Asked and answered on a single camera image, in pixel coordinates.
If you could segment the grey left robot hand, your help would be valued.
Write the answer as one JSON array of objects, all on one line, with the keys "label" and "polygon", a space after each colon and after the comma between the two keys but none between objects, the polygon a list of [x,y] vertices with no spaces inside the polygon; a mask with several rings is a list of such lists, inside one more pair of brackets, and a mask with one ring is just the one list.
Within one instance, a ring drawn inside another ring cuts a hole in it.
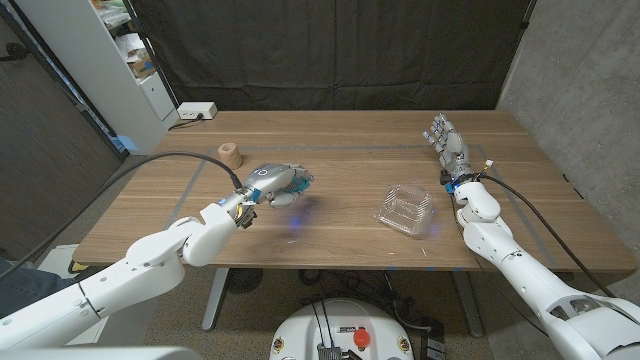
[{"label": "grey left robot hand", "polygon": [[267,163],[253,170],[234,193],[239,197],[234,220],[249,223],[255,205],[267,202],[273,208],[293,204],[314,181],[313,175],[299,164]]}]

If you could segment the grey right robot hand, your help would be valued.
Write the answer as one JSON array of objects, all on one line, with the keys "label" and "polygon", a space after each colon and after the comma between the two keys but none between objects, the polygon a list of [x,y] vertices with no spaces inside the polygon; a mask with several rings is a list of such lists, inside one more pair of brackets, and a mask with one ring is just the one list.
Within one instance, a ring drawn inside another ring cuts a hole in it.
[{"label": "grey right robot hand", "polygon": [[423,136],[439,156],[440,183],[449,193],[474,178],[468,146],[445,114],[435,116],[430,130],[424,131]]}]

